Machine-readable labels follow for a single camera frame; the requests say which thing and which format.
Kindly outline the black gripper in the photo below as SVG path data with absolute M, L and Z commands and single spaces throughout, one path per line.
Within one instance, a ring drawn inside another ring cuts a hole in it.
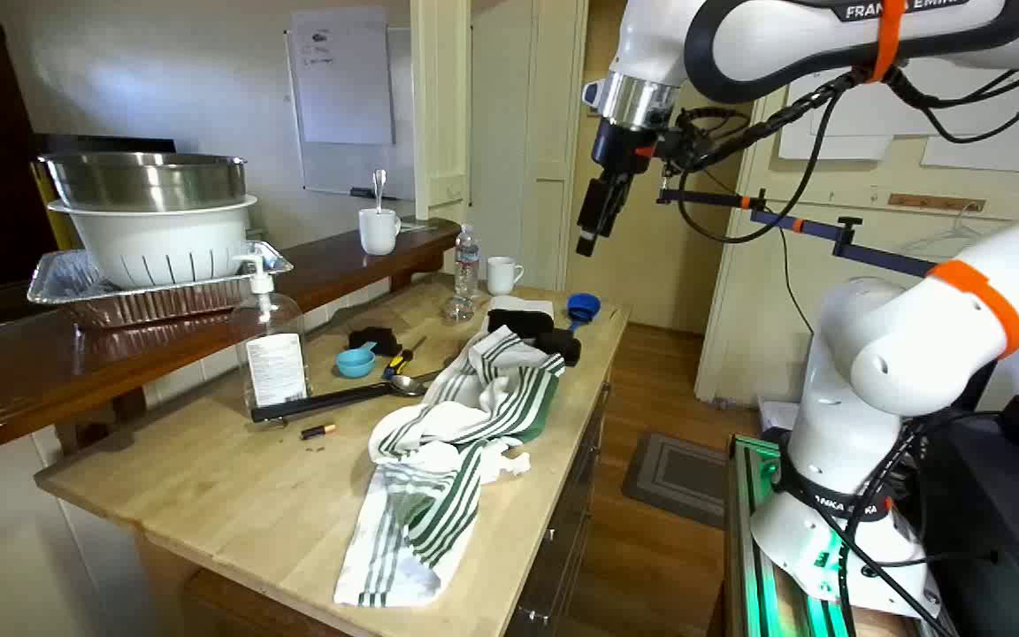
M 590 158 L 601 168 L 601 173 L 589 184 L 589 194 L 580 202 L 576 256 L 590 259 L 597 237 L 611 237 L 626 190 L 633 178 L 649 171 L 651 156 L 651 130 L 626 130 L 610 119 L 597 123 Z

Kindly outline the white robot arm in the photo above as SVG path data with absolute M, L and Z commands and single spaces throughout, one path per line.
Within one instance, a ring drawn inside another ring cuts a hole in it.
M 822 72 L 827 81 L 808 108 L 886 81 L 935 110 L 903 76 L 912 56 L 1019 72 L 1019 0 L 626 0 L 610 76 L 585 90 L 601 173 L 585 194 L 576 247 L 611 234 L 631 182 L 651 163 L 687 178 L 771 130 L 754 123 L 722 145 L 699 138 L 672 110 L 685 85 L 746 102 Z M 927 555 L 887 505 L 886 470 L 920 420 L 1017 352 L 1019 224 L 907 289 L 834 286 L 810 341 L 778 491 L 752 521 L 761 554 L 810 600 L 912 616 Z

